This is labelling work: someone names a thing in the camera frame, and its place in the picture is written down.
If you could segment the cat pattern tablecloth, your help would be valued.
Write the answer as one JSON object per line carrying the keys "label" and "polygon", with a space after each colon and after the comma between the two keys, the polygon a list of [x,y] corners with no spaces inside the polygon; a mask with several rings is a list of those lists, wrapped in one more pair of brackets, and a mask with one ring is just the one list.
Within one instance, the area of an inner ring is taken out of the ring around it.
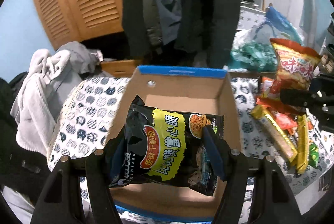
{"label": "cat pattern tablecloth", "polygon": [[[48,168],[54,169],[62,155],[82,158],[95,149],[103,148],[107,130],[113,125],[128,78],[90,78],[75,87],[64,103],[57,122],[57,138],[48,159]],[[274,156],[281,167],[300,205],[317,202],[318,192],[312,184],[333,166],[333,134],[320,131],[316,118],[308,115],[310,149],[318,153],[302,175],[288,166],[273,141],[250,115],[258,92],[256,79],[233,78],[232,91],[241,129],[242,151],[246,156],[264,158]]]}

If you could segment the green bean snack bag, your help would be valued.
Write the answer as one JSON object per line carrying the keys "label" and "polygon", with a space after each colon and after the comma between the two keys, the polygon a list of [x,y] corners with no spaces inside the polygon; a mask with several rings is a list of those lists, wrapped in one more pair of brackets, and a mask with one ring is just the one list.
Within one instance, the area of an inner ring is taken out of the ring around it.
{"label": "green bean snack bag", "polygon": [[309,165],[317,168],[319,161],[319,148],[315,143],[309,144]]}

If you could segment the orange red snack bag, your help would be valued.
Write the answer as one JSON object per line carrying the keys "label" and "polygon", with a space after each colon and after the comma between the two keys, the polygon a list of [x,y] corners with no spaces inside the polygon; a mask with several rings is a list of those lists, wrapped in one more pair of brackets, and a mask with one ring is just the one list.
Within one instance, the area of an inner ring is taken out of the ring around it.
{"label": "orange red snack bag", "polygon": [[270,112],[271,112],[275,122],[277,123],[277,125],[283,131],[288,132],[288,134],[290,134],[291,136],[296,133],[298,124],[294,119],[292,119],[291,117],[289,117],[286,114],[280,113],[278,111],[274,111],[272,109],[270,109]]}

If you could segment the grey white clothes pile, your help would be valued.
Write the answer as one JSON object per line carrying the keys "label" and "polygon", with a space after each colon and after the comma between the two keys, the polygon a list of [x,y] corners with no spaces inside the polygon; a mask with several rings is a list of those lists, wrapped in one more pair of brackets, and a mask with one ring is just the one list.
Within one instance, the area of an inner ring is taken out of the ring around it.
{"label": "grey white clothes pile", "polygon": [[92,74],[102,60],[100,50],[76,41],[61,46],[55,54],[45,48],[34,52],[10,112],[18,125],[20,147],[50,155],[63,103],[82,82],[82,75]]}

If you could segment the black yellow snack bag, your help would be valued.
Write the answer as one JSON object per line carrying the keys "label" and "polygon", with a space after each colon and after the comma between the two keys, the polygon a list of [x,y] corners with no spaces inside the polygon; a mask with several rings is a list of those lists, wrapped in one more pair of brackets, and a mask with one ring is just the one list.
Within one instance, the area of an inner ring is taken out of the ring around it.
{"label": "black yellow snack bag", "polygon": [[223,116],[161,110],[135,97],[121,130],[125,137],[121,172],[109,186],[154,182],[213,196],[217,176],[204,147],[204,126],[223,137]]}

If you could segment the long gold biscuit pack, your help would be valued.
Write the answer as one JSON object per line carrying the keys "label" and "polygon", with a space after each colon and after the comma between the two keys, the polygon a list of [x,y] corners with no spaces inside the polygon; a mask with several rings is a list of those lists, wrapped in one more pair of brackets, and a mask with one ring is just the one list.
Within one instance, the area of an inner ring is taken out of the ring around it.
{"label": "long gold biscuit pack", "polygon": [[289,163],[292,163],[298,154],[297,149],[285,132],[278,126],[271,113],[264,106],[256,105],[251,111],[251,116],[266,129],[277,145],[278,150],[282,152]]}

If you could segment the blue clear plastic bag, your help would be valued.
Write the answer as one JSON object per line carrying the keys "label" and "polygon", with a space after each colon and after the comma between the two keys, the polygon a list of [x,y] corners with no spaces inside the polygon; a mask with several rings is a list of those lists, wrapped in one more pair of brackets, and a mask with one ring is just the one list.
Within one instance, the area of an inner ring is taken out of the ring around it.
{"label": "blue clear plastic bag", "polygon": [[272,6],[267,7],[264,21],[254,29],[254,42],[269,44],[270,38],[288,39],[304,45],[304,38],[290,21]]}

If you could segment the orange chip bag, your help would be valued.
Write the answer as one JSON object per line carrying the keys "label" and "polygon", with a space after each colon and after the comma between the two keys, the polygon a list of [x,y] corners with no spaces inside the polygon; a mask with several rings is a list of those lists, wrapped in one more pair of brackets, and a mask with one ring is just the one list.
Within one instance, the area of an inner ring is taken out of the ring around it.
{"label": "orange chip bag", "polygon": [[288,39],[272,38],[270,43],[277,58],[276,78],[270,92],[278,93],[283,88],[307,90],[321,56],[315,50]]}

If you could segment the blue cardboard box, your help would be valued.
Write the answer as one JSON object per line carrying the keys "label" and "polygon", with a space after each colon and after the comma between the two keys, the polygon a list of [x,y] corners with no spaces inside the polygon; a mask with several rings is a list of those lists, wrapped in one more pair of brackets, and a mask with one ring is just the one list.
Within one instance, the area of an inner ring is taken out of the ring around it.
{"label": "blue cardboard box", "polygon": [[116,204],[172,221],[211,221],[225,183],[211,171],[206,126],[240,148],[226,70],[138,66],[109,131],[110,139],[126,131],[121,172],[111,188]]}

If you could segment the dark hanging coats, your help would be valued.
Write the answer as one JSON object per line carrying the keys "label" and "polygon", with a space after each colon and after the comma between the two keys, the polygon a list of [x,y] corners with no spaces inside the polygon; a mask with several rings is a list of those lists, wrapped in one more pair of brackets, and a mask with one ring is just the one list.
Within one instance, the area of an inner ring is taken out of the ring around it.
{"label": "dark hanging coats", "polygon": [[123,0],[130,56],[146,64],[223,68],[241,0]]}

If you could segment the orange black noodle snack bag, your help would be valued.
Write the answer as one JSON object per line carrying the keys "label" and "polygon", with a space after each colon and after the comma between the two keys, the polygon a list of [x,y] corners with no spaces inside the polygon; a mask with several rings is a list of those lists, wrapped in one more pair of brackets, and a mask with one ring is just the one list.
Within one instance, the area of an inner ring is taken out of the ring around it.
{"label": "orange black noodle snack bag", "polygon": [[265,107],[271,107],[280,113],[304,115],[306,113],[303,107],[295,107],[292,105],[284,104],[280,100],[280,92],[282,89],[297,89],[305,90],[299,83],[294,80],[277,80],[272,82],[272,85],[268,87],[257,99],[258,105]]}

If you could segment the shoe rack with shoes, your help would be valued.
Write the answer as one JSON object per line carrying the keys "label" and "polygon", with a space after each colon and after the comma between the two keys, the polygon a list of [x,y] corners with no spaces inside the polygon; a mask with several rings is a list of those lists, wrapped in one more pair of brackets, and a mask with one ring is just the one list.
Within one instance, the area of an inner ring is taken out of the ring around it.
{"label": "shoe rack with shoes", "polygon": [[333,31],[327,29],[323,44],[320,49],[321,69],[329,75],[333,75]]}

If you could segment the teal box with bags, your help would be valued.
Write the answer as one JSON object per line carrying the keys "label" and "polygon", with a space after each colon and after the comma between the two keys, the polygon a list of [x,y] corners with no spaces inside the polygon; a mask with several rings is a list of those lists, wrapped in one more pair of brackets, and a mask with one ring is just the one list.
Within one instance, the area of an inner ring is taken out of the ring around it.
{"label": "teal box with bags", "polygon": [[228,66],[251,72],[275,72],[277,58],[271,45],[249,42],[231,50]]}

